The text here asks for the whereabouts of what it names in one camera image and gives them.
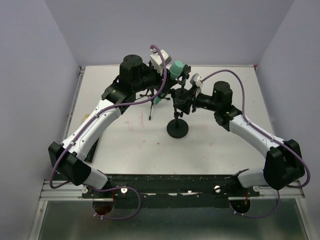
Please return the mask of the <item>teal microphone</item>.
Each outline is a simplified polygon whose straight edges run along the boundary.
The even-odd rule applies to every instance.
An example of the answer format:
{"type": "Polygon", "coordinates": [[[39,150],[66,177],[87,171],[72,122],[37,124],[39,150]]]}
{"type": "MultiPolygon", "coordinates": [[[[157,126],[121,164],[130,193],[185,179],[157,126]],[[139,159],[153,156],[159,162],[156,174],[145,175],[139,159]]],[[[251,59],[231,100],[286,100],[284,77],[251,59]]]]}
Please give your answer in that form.
{"type": "Polygon", "coordinates": [[[167,79],[165,86],[162,92],[153,100],[153,103],[155,105],[157,105],[162,99],[164,99],[168,95],[170,89],[178,83],[177,78],[181,75],[184,66],[185,65],[183,64],[183,62],[176,60],[167,70],[167,79]]]}

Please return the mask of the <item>black silver-head microphone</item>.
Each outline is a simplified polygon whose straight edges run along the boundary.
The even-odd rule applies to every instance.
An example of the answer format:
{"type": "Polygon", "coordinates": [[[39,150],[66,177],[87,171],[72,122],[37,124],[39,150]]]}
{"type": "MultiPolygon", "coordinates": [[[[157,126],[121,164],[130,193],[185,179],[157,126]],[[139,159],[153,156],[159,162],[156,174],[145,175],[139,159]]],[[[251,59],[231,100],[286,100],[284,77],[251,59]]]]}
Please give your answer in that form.
{"type": "Polygon", "coordinates": [[[89,150],[84,162],[91,164],[94,160],[95,152],[97,150],[98,144],[99,144],[99,138],[96,140],[96,142],[92,145],[91,149],[89,150]]]}

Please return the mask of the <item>black round-base clip stand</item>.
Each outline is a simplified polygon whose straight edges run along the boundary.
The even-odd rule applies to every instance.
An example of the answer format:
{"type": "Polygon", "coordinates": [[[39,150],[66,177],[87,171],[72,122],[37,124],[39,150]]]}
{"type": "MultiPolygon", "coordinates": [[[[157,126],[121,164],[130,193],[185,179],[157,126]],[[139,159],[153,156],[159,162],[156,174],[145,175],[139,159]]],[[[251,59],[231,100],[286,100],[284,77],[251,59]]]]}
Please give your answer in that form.
{"type": "Polygon", "coordinates": [[[185,64],[182,72],[180,73],[180,75],[177,78],[177,82],[178,84],[181,86],[181,90],[183,91],[186,85],[186,80],[189,79],[190,77],[190,72],[191,72],[191,66],[185,64]]]}

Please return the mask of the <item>beige microphone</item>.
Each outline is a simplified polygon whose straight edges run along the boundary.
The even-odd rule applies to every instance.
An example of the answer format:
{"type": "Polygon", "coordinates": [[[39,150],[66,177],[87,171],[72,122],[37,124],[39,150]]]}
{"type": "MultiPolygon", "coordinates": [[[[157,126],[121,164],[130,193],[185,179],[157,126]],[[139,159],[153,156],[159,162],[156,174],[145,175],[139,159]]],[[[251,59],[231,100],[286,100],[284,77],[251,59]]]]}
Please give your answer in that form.
{"type": "Polygon", "coordinates": [[[85,121],[88,117],[90,116],[90,114],[86,114],[83,118],[83,120],[85,121]]]}

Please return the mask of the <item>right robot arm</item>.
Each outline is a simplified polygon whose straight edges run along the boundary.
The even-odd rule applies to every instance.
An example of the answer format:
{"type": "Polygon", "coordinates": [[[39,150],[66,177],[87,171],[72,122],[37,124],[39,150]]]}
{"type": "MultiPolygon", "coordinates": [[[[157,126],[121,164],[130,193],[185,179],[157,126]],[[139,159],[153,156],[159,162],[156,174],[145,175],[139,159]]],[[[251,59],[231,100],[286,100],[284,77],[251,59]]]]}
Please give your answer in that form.
{"type": "Polygon", "coordinates": [[[230,85],[225,81],[218,81],[213,85],[212,95],[201,93],[193,85],[189,90],[179,91],[175,98],[176,108],[184,114],[188,115],[198,108],[212,111],[219,126],[245,140],[264,157],[262,169],[238,172],[237,179],[230,183],[230,191],[241,196],[253,186],[269,186],[274,190],[281,190],[303,177],[306,172],[299,160],[299,144],[293,139],[276,137],[253,124],[232,104],[232,97],[230,85]]]}

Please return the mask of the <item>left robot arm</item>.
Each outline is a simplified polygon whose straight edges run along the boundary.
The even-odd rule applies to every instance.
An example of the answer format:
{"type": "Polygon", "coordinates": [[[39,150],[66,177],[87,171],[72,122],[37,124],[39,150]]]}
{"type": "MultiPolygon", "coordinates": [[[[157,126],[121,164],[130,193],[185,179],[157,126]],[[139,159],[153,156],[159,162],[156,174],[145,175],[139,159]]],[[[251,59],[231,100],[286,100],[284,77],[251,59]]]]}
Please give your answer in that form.
{"type": "Polygon", "coordinates": [[[62,143],[49,148],[52,171],[59,172],[74,185],[87,185],[101,198],[111,191],[109,178],[85,163],[94,143],[106,128],[129,106],[138,105],[136,94],[154,88],[160,94],[168,78],[167,64],[172,58],[165,50],[153,50],[148,65],[140,56],[130,54],[119,66],[119,74],[101,95],[97,106],[80,127],[62,143]]]}

